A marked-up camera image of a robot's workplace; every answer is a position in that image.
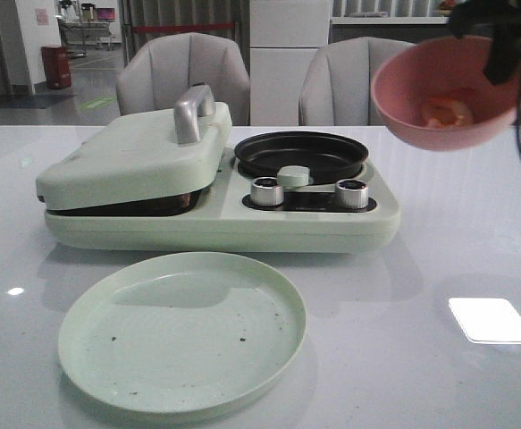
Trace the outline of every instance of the chair backrest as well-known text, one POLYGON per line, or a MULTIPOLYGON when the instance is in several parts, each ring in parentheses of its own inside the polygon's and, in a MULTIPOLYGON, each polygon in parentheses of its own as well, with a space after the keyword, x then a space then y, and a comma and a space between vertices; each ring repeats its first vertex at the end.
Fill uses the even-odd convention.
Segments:
POLYGON ((229 106, 232 123, 247 125, 250 78, 228 38, 185 33, 147 42, 117 78, 121 114, 169 109, 191 86, 205 83, 229 106))
POLYGON ((370 98, 379 66, 412 43, 352 38, 321 47, 307 70, 299 97, 300 125, 382 125, 370 98))

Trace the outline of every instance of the frying pan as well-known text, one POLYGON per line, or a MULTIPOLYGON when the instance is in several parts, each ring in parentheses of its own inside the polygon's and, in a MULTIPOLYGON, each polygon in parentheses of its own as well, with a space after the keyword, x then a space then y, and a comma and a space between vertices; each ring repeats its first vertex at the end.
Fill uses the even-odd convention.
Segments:
POLYGON ((244 173, 275 177, 286 165, 310 169, 314 185, 356 176, 367 148, 347 137, 315 131, 280 131, 242 140, 234 148, 244 173))

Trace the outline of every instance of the silver handle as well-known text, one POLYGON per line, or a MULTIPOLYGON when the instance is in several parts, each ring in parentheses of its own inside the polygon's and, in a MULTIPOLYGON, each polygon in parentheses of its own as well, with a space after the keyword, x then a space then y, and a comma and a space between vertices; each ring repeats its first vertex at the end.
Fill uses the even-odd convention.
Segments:
POLYGON ((200 141, 198 117, 214 114, 213 92, 208 85, 191 87, 174 105, 174 127, 180 145, 200 141))

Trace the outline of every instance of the sandwich maker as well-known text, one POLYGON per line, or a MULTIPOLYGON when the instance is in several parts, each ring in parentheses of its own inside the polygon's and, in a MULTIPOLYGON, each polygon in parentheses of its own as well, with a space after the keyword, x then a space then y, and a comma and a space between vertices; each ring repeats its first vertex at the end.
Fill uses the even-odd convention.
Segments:
POLYGON ((47 228, 68 246, 353 253, 399 228, 399 204, 361 143, 275 132, 226 147, 210 88, 122 116, 37 180, 47 228))

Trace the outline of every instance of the table surface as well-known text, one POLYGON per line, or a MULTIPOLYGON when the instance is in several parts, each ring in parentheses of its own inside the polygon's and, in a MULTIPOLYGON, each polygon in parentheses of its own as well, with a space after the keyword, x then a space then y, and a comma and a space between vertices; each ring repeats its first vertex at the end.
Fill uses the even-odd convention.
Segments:
MULTIPOLYGON (((60 324, 84 291, 160 255, 68 248, 45 226, 34 180, 98 130, 0 127, 0 429, 163 427, 90 400, 57 357, 60 324), (23 293, 8 293, 15 288, 23 293)), ((235 128, 230 144, 270 130, 235 128)), ((298 286, 307 340, 262 398, 183 427, 521 428, 521 344, 469 341, 449 307, 451 298, 501 298, 521 315, 513 131, 435 153, 383 127, 318 130, 369 148, 401 204, 399 232, 358 255, 247 254, 298 286)))

